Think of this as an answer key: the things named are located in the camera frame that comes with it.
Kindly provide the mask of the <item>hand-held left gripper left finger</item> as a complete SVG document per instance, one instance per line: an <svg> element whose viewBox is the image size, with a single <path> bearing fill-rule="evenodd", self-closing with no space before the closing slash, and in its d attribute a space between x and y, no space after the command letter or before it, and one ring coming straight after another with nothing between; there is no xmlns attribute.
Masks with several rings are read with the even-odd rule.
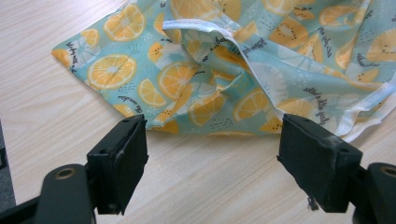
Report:
<svg viewBox="0 0 396 224"><path fill-rule="evenodd" d="M100 215L124 214L148 162L146 119L121 120L87 154L93 205Z"/></svg>

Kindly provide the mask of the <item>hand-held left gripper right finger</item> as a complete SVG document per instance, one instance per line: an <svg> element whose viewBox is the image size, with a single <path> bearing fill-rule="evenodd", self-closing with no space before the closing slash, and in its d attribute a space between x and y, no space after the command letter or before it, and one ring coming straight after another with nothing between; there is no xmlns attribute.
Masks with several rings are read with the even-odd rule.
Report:
<svg viewBox="0 0 396 224"><path fill-rule="evenodd" d="M277 159L314 205L328 213L347 210L348 179L362 152L314 121L286 114Z"/></svg>

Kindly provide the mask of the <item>orange-print teal fabric bag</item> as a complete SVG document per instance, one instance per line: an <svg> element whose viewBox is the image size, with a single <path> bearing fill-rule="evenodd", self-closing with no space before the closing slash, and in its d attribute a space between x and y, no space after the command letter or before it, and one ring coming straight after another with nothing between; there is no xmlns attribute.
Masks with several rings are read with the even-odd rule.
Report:
<svg viewBox="0 0 396 224"><path fill-rule="evenodd" d="M128 0L53 56L121 114L169 133L351 141L396 108L396 0Z"/></svg>

